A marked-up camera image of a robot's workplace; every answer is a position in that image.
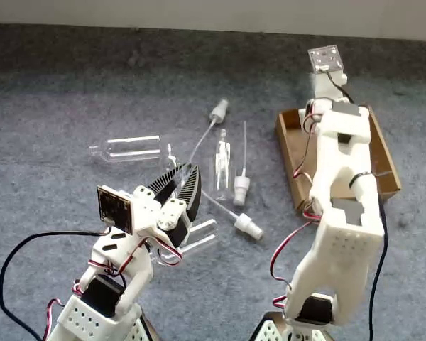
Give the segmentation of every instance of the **plastic tube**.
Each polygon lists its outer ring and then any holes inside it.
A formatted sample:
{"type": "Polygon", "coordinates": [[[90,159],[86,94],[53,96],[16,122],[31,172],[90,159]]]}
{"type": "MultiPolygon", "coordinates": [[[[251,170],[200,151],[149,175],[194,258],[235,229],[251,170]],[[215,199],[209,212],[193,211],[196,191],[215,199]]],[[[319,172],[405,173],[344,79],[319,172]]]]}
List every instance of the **plastic tube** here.
{"type": "Polygon", "coordinates": [[[218,208],[220,208],[221,210],[225,211],[225,213],[227,213],[228,215],[230,215],[231,217],[233,217],[235,220],[237,220],[239,218],[238,215],[236,215],[235,213],[233,213],[231,210],[228,210],[227,208],[225,208],[223,205],[221,205],[219,202],[217,202],[215,199],[213,199],[212,197],[210,197],[208,194],[206,194],[206,192],[204,190],[202,190],[202,194],[208,199],[210,200],[213,204],[215,204],[218,208]]]}
{"type": "Polygon", "coordinates": [[[205,137],[208,135],[210,130],[212,130],[212,128],[215,124],[216,124],[216,119],[213,119],[212,122],[210,123],[208,129],[204,132],[204,134],[202,135],[200,140],[197,142],[196,146],[194,147],[194,149],[192,150],[192,153],[190,155],[190,160],[189,160],[190,163],[192,162],[192,159],[194,158],[194,155],[196,154],[197,149],[199,149],[200,144],[204,141],[205,137]]]}
{"type": "Polygon", "coordinates": [[[248,152],[248,139],[246,135],[246,121],[243,121],[243,129],[244,129],[244,152],[243,152],[243,170],[241,172],[241,176],[246,176],[246,157],[248,152]]]}

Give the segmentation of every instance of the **small glass vial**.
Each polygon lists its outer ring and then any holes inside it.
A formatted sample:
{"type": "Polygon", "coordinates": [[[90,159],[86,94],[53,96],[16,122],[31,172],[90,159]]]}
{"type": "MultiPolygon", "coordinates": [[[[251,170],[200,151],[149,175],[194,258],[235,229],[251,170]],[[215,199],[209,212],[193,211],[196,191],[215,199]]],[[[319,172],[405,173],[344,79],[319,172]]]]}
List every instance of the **small glass vial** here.
{"type": "Polygon", "coordinates": [[[214,155],[213,197],[225,201],[233,198],[233,181],[231,165],[231,147],[227,141],[226,129],[221,129],[214,155]]]}

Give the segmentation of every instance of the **red wire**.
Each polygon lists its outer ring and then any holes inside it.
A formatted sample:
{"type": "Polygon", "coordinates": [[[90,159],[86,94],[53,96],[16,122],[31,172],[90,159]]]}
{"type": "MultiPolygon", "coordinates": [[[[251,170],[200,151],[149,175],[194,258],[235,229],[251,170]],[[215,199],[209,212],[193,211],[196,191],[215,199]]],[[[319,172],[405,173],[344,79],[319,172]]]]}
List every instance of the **red wire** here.
{"type": "Polygon", "coordinates": [[[275,307],[277,307],[277,308],[282,308],[282,309],[284,309],[284,304],[279,303],[279,302],[284,301],[286,298],[287,298],[287,296],[286,296],[286,295],[282,295],[282,296],[279,296],[279,297],[274,298],[274,299],[273,299],[273,306],[275,306],[275,307]]]}
{"type": "Polygon", "coordinates": [[[154,240],[156,240],[156,242],[157,242],[160,246],[162,246],[164,249],[168,250],[171,254],[173,254],[174,256],[176,256],[176,257],[178,258],[178,260],[177,260],[177,261],[175,261],[175,262],[173,262],[173,263],[169,263],[169,262],[164,261],[164,260],[162,260],[162,259],[161,259],[161,261],[162,261],[165,265],[167,265],[167,266],[177,266],[177,265],[181,262],[181,260],[182,260],[182,255],[181,255],[181,253],[180,253],[180,252],[178,252],[176,249],[174,249],[174,248],[170,247],[169,245],[167,245],[165,242],[163,242],[163,241],[162,241],[161,239],[159,239],[159,238],[156,238],[156,237],[145,237],[145,238],[143,238],[143,239],[139,242],[139,244],[137,244],[136,248],[135,248],[135,249],[131,252],[131,254],[130,254],[130,255],[129,255],[129,257],[125,260],[125,262],[124,262],[122,265],[120,265],[119,270],[117,271],[117,274],[116,274],[115,276],[118,276],[119,274],[123,273],[124,269],[125,269],[125,268],[128,266],[128,264],[131,262],[131,260],[132,260],[132,258],[133,258],[133,254],[134,254],[134,252],[136,252],[136,250],[137,250],[139,247],[141,247],[141,246],[143,245],[143,243],[145,243],[145,241],[146,241],[147,239],[154,239],[154,240]]]}
{"type": "Polygon", "coordinates": [[[281,253],[281,251],[285,248],[285,246],[287,245],[287,243],[302,229],[304,229],[306,226],[312,224],[313,221],[309,221],[304,223],[301,227],[298,227],[295,231],[293,231],[292,233],[290,233],[284,240],[283,242],[279,245],[279,247],[276,248],[274,254],[271,257],[270,260],[270,275],[277,281],[282,281],[285,282],[288,286],[290,286],[289,282],[283,278],[283,277],[277,277],[274,275],[273,273],[273,267],[275,266],[275,262],[276,259],[278,258],[279,254],[281,253]]]}
{"type": "Polygon", "coordinates": [[[43,341],[47,340],[47,338],[49,337],[50,330],[52,329],[52,307],[55,303],[57,303],[60,307],[65,306],[58,298],[53,298],[52,300],[49,301],[48,307],[46,308],[47,318],[46,318],[43,341]]]}
{"type": "Polygon", "coordinates": [[[306,117],[305,117],[305,119],[303,119],[303,124],[302,124],[302,127],[303,127],[303,130],[305,131],[305,133],[307,133],[307,134],[311,134],[311,132],[309,132],[308,133],[308,131],[306,130],[306,122],[307,122],[307,120],[308,119],[312,119],[314,116],[320,116],[320,117],[322,117],[322,115],[323,114],[309,114],[309,115],[307,115],[306,117]]]}
{"type": "Polygon", "coordinates": [[[308,151],[308,148],[309,148],[309,145],[310,145],[310,140],[311,140],[311,132],[312,132],[312,127],[314,126],[316,124],[316,122],[312,122],[311,123],[311,125],[310,125],[310,131],[309,131],[309,133],[308,133],[308,136],[307,136],[307,141],[306,141],[306,149],[305,149],[305,155],[303,156],[303,159],[301,160],[301,163],[300,163],[300,165],[293,171],[293,174],[292,174],[292,178],[294,178],[294,179],[296,179],[299,175],[300,175],[300,169],[303,167],[303,164],[305,163],[305,160],[306,160],[306,156],[307,156],[307,151],[308,151]]]}

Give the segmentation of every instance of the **black cable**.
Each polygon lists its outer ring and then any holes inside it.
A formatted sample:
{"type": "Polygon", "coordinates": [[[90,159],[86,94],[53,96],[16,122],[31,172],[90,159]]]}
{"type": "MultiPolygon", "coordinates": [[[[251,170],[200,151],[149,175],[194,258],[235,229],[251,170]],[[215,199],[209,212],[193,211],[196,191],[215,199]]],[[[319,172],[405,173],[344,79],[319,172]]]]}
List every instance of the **black cable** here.
{"type": "Polygon", "coordinates": [[[123,274],[119,274],[120,278],[121,278],[121,282],[123,283],[123,287],[126,289],[126,279],[125,276],[123,276],[123,274]]]}
{"type": "Polygon", "coordinates": [[[0,270],[0,308],[3,310],[3,312],[10,318],[12,321],[20,325],[23,329],[27,330],[37,341],[42,341],[41,337],[33,330],[29,325],[24,323],[21,319],[19,319],[17,316],[15,316],[9,309],[5,306],[4,298],[3,298],[3,287],[4,287],[4,280],[5,280],[5,272],[6,268],[8,268],[8,265],[12,258],[16,255],[17,251],[19,251],[25,244],[29,243],[30,241],[39,238],[39,237],[47,237],[47,236],[93,236],[93,237],[100,237],[104,236],[108,233],[110,233],[111,228],[109,228],[108,232],[100,233],[100,232],[83,232],[83,231],[53,231],[53,232],[41,232],[37,234],[32,234],[31,236],[28,236],[25,238],[22,242],[16,245],[14,249],[10,252],[10,254],[6,257],[5,262],[1,266],[0,270]]]}
{"type": "Polygon", "coordinates": [[[333,84],[334,87],[336,87],[343,95],[344,97],[347,97],[347,99],[349,100],[349,102],[351,102],[352,104],[354,103],[354,100],[352,99],[352,97],[350,97],[349,93],[341,86],[339,86],[338,84],[336,84],[332,78],[332,75],[329,73],[328,70],[322,71],[324,73],[327,74],[329,81],[333,84]]]}
{"type": "Polygon", "coordinates": [[[355,181],[360,177],[360,176],[364,176],[364,175],[370,175],[372,174],[371,172],[361,172],[361,173],[357,173],[354,175],[354,177],[352,178],[352,180],[350,180],[349,183],[349,188],[352,188],[352,185],[355,183],[355,181]]]}
{"type": "Polygon", "coordinates": [[[372,321],[372,310],[373,310],[373,304],[374,304],[374,296],[376,294],[378,277],[381,274],[383,261],[385,260],[385,255],[386,255],[386,252],[388,250],[388,228],[387,228],[387,225],[386,225],[386,214],[385,214],[385,209],[383,208],[383,203],[382,203],[382,199],[381,199],[380,196],[378,197],[378,209],[379,209],[380,214],[381,214],[382,225],[383,225],[383,233],[384,233],[384,235],[383,235],[383,250],[382,250],[381,259],[378,262],[376,275],[374,276],[374,282],[372,283],[371,297],[369,298],[369,341],[373,341],[373,339],[374,339],[373,321],[372,321]]]}

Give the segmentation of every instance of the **mounting plate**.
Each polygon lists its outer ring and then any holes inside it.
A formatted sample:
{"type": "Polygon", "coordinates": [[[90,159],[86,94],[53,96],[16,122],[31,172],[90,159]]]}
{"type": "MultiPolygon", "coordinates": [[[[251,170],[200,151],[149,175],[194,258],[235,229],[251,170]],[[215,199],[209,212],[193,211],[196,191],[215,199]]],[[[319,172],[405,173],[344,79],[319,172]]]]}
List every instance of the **mounting plate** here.
{"type": "Polygon", "coordinates": [[[314,73],[322,73],[323,71],[343,70],[341,56],[339,55],[336,45],[324,46],[323,48],[312,48],[308,50],[310,55],[312,70],[314,73]]]}

